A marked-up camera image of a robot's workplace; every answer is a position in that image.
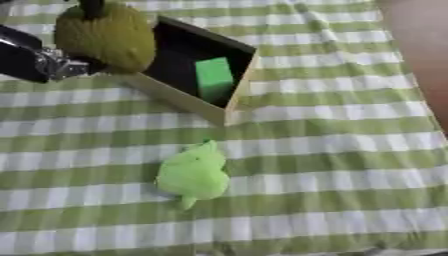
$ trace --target cardboard box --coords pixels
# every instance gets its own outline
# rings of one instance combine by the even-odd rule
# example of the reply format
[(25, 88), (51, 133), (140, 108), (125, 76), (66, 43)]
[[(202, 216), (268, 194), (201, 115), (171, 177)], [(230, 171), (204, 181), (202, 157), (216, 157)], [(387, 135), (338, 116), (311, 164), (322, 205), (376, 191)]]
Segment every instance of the cardboard box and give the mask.
[[(241, 93), (248, 88), (257, 51), (254, 47), (165, 16), (154, 27), (157, 55), (143, 73), (125, 76), (127, 84), (151, 97), (197, 113), (216, 125), (231, 118)], [(234, 77), (228, 95), (210, 104), (199, 98), (195, 62), (226, 57)]]

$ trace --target green fabric toy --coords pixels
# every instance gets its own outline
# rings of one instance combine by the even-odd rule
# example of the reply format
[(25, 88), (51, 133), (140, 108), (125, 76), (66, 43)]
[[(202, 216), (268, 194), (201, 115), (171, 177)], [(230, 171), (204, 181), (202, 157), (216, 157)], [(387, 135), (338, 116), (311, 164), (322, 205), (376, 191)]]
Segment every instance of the green fabric toy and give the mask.
[(180, 195), (180, 206), (187, 210), (196, 200), (224, 193), (229, 185), (229, 176), (223, 171), (225, 162), (215, 141), (196, 144), (162, 163), (156, 185), (164, 192)]

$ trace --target green spiky fruit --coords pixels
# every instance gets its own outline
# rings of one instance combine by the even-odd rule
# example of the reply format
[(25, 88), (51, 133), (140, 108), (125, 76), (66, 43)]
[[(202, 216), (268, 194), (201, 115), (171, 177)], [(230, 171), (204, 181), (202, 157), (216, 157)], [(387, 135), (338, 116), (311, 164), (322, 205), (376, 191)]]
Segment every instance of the green spiky fruit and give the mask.
[(104, 62), (112, 73), (142, 72), (156, 54), (145, 15), (113, 2), (106, 3), (102, 16), (93, 20), (84, 19), (80, 6), (68, 8), (56, 20), (54, 42), (70, 55)]

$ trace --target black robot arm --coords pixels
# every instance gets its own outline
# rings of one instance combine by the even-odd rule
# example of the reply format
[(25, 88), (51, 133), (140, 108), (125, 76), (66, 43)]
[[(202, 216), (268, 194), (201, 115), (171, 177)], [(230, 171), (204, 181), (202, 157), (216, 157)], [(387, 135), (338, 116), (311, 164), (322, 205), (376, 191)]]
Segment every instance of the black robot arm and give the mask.
[(59, 50), (44, 47), (39, 38), (0, 25), (0, 74), (46, 83), (50, 80), (91, 75), (105, 67), (95, 59), (67, 56)]

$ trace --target green foam block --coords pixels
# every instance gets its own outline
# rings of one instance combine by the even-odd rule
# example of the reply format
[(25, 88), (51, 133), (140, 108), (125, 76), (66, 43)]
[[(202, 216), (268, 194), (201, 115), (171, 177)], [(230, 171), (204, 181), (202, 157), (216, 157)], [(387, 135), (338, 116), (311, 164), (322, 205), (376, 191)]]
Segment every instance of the green foam block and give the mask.
[(210, 103), (228, 93), (233, 85), (233, 76), (226, 58), (196, 62), (196, 75), (200, 97)]

